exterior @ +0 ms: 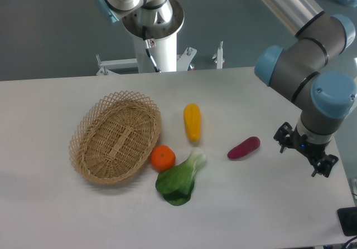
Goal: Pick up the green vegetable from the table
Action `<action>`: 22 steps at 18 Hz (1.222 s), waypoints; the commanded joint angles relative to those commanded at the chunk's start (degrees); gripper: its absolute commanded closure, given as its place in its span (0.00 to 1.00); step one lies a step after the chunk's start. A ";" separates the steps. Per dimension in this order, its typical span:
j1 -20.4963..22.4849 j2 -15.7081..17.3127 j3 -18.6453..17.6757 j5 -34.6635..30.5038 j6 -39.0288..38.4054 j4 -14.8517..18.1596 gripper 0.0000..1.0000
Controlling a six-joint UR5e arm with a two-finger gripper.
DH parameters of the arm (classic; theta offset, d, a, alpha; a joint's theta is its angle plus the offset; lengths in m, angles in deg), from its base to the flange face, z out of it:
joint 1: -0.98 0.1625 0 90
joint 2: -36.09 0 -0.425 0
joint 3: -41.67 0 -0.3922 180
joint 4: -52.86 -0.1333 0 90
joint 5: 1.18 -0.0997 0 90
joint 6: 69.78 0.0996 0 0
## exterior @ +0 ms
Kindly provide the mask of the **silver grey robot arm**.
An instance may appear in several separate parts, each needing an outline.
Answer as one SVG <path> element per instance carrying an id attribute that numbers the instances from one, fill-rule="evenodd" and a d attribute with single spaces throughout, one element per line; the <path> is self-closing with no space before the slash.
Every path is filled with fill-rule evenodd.
<path id="1" fill-rule="evenodd" d="M 262 0 L 294 34 L 288 49 L 267 48 L 258 58 L 255 75 L 299 109 L 295 127 L 284 123 L 275 133 L 281 149 L 304 155 L 315 174 L 328 177 L 338 157 L 325 149 L 352 111 L 356 82 L 340 72 L 322 72 L 355 38 L 351 20 L 328 16 L 314 0 Z M 177 0 L 95 0 L 111 23 L 122 21 L 134 40 L 138 70 L 186 71 L 192 52 L 177 55 L 177 33 L 184 12 Z"/>

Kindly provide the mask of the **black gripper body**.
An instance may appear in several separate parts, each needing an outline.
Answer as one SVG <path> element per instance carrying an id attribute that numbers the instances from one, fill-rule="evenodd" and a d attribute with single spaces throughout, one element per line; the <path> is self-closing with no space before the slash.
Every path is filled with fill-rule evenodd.
<path id="1" fill-rule="evenodd" d="M 315 144 L 307 140 L 307 135 L 300 135 L 297 130 L 289 137 L 289 148 L 295 149 L 309 160 L 320 160 L 325 155 L 325 149 L 329 145 L 327 143 Z"/>

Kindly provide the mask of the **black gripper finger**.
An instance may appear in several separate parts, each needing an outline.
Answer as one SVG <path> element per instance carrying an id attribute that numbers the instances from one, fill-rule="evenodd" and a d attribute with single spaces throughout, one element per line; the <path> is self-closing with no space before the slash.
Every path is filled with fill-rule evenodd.
<path id="1" fill-rule="evenodd" d="M 324 154 L 321 158 L 312 158 L 310 160 L 310 164 L 313 166 L 314 171 L 311 176 L 315 177 L 315 175 L 323 175 L 325 178 L 330 176 L 330 173 L 334 167 L 334 165 L 339 161 L 339 158 L 332 154 Z"/>
<path id="2" fill-rule="evenodd" d="M 292 134 L 292 127 L 288 122 L 284 122 L 274 134 L 273 139 L 278 142 L 280 146 L 280 153 L 283 153 L 287 148 L 293 148 L 293 142 L 291 139 Z"/>

